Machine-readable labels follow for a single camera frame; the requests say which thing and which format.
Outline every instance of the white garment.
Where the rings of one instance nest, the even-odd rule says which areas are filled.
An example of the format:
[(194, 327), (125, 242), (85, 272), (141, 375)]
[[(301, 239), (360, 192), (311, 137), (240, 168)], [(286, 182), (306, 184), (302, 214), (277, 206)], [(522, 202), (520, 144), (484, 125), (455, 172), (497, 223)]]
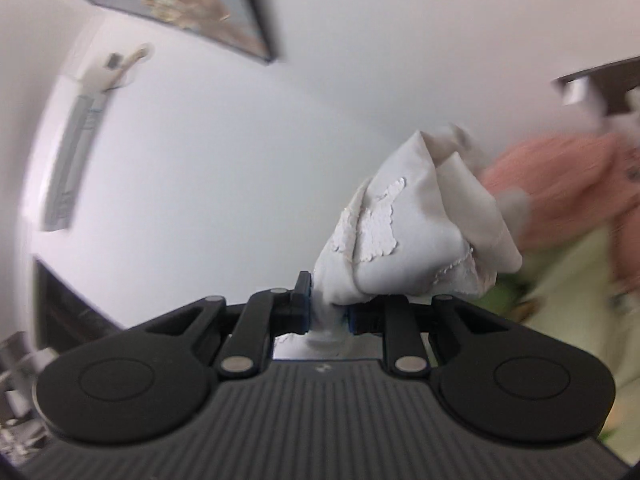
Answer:
[[(460, 130), (452, 134), (459, 138)], [(336, 356), (359, 354), (341, 306), (378, 294), (479, 297), (497, 272), (520, 268), (496, 200), (465, 165), (456, 151), (461, 146), (415, 132), (361, 184), (316, 261), (312, 332), (295, 338), (297, 345), (305, 338), (333, 341), (342, 345)], [(469, 150), (468, 138), (464, 148)], [(274, 357), (291, 358), (282, 343)]]

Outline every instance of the ceiling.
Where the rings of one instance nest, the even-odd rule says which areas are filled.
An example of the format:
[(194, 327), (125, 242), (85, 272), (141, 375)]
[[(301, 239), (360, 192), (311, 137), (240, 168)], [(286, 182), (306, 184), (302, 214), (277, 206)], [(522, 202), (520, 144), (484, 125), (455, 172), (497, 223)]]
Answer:
[(558, 76), (640, 54), (640, 0), (268, 0), (286, 77), (403, 140), (447, 121), (490, 152), (590, 130)]

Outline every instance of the gray panel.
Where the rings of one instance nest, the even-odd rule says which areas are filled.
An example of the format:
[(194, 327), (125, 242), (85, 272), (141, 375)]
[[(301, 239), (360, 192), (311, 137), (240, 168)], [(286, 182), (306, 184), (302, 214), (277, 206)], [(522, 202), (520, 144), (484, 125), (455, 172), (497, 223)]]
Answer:
[(377, 361), (273, 362), (223, 383), (169, 436), (111, 449), (57, 440), (23, 467), (31, 480), (606, 480), (626, 470), (590, 439), (544, 450), (485, 441), (426, 384)]

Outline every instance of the ribbed panel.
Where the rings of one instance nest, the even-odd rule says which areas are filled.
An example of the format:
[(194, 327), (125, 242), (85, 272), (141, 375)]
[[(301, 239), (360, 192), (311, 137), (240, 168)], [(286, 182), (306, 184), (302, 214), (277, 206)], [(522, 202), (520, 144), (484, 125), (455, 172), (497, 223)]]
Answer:
[(625, 465), (594, 441), (552, 450), (485, 441), (453, 422), (428, 386), (377, 362), (274, 362), (229, 381), (203, 412), (147, 444), (56, 441), (24, 467), (32, 480), (617, 479)]

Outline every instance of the pink fabric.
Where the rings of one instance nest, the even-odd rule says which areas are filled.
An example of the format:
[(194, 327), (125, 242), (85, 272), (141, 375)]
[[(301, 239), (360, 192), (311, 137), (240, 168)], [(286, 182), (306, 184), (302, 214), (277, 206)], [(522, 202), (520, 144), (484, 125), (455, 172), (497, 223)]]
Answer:
[(527, 251), (557, 246), (612, 225), (612, 260), (628, 290), (640, 288), (640, 153), (617, 134), (543, 137), (500, 156), (482, 175), (492, 194), (519, 187), (530, 218), (516, 241)]

